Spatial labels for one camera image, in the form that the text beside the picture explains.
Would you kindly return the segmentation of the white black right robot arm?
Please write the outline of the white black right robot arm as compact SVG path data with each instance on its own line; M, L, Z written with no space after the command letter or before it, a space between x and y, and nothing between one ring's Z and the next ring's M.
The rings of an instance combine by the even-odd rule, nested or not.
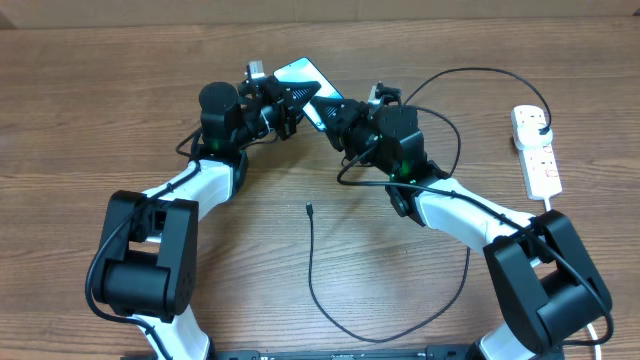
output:
M428 159L415 107L326 97L311 105L351 165L388 175L381 185L400 216L484 256L504 322L471 344L466 358L548 358L578 345L574 334L599 318L606 332L589 345L611 339L611 295L564 214L513 211L466 190Z

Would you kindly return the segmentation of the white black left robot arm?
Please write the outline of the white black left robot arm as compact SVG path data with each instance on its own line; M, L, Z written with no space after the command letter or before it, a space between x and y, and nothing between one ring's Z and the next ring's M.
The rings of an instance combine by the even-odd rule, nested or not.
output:
M274 76L206 85L199 94L201 126L186 139L186 169L145 192L111 196L85 280L91 311L138 327L158 359L213 358L212 340L190 306L199 221L241 188L246 147L270 133L293 135L321 88L317 81Z

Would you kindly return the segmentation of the blue Galaxy smartphone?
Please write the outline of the blue Galaxy smartphone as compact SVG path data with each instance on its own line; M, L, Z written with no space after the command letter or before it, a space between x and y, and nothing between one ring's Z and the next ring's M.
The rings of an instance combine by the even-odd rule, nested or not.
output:
M275 70L273 75L280 82L297 85L296 89L290 88L293 97L306 100L302 108L305 117L316 130L325 132L326 126L310 100L312 97L342 99L343 96L316 65L309 58L302 57Z

